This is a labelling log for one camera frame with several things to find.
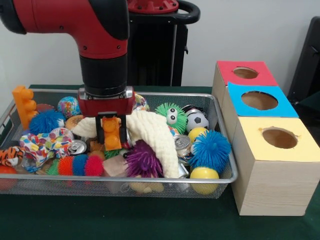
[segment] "green spiky ball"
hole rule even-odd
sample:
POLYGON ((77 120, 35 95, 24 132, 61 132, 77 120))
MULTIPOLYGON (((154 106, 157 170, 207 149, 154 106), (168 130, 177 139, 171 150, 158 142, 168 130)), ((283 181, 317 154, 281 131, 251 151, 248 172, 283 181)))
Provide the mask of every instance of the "green spiky ball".
POLYGON ((177 110, 177 117, 176 117, 176 123, 169 124, 167 122, 167 124, 170 127, 177 129, 180 134, 184 134, 185 131, 186 131, 187 119, 188 118, 187 118, 186 113, 182 110, 181 107, 179 107, 178 105, 176 105, 174 103, 167 103, 166 102, 166 103, 161 104, 160 106, 158 106, 155 109, 155 112, 157 114, 160 114, 160 115, 164 116, 164 117, 167 117, 169 109, 176 109, 177 110))

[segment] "orange toy figure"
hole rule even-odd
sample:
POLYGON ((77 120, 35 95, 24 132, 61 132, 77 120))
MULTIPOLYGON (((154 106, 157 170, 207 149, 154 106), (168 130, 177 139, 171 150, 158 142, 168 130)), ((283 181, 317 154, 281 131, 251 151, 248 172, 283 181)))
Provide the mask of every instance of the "orange toy figure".
POLYGON ((104 146, 106 151, 121 149, 120 124, 117 117, 103 117, 102 128, 104 131, 104 146))
POLYGON ((29 128, 31 119, 38 114, 36 111, 37 104, 34 100, 32 100, 34 97, 34 92, 31 89, 26 89, 25 86, 17 86, 12 91, 12 95, 21 124, 23 129, 26 130, 29 128))

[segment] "wire basket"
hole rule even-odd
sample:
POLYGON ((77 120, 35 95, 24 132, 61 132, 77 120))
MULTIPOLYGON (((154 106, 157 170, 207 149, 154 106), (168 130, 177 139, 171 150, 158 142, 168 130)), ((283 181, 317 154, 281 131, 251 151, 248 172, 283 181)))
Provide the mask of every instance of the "wire basket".
MULTIPOLYGON (((66 96, 77 96, 76 90, 33 89, 37 103, 57 106, 66 96)), ((203 108, 209 128, 227 137, 223 117, 217 99, 209 94, 138 92, 154 109, 162 103, 175 103, 180 107, 195 105, 203 108)), ((12 102, 0 118, 0 148, 19 145, 23 128, 17 109, 12 102)), ((158 198, 211 198, 217 199, 229 183, 237 179, 238 170, 234 155, 220 174, 220 179, 188 178, 134 178, 134 177, 89 177, 51 176, 36 174, 1 174, 0 194, 61 195, 61 196, 106 196, 106 197, 158 197, 158 198), (199 194, 207 189, 211 194, 199 194)))

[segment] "black handle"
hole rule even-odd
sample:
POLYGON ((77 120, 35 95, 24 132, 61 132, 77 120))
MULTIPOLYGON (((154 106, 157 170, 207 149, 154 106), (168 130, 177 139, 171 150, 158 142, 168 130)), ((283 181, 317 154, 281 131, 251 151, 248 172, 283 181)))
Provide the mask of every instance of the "black handle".
POLYGON ((172 25, 187 25, 193 24, 200 19, 200 9, 191 2, 179 0, 179 9, 188 13, 165 13, 165 14, 140 14, 130 12, 131 23, 144 24, 172 24, 172 25))

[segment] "round hole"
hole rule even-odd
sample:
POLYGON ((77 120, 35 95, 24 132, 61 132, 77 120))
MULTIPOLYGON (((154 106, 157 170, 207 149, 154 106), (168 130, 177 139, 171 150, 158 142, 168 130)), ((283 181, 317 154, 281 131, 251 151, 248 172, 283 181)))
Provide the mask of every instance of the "round hole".
POLYGON ((255 79, 258 77, 258 73, 249 67, 237 67, 233 70, 233 73, 242 79, 255 79))
POLYGON ((270 110, 278 106, 274 96, 262 91, 248 91, 241 96, 241 100, 249 107, 259 110, 270 110))
POLYGON ((281 149, 291 149, 298 143, 292 132, 278 127, 265 129, 262 136, 269 144, 281 149))

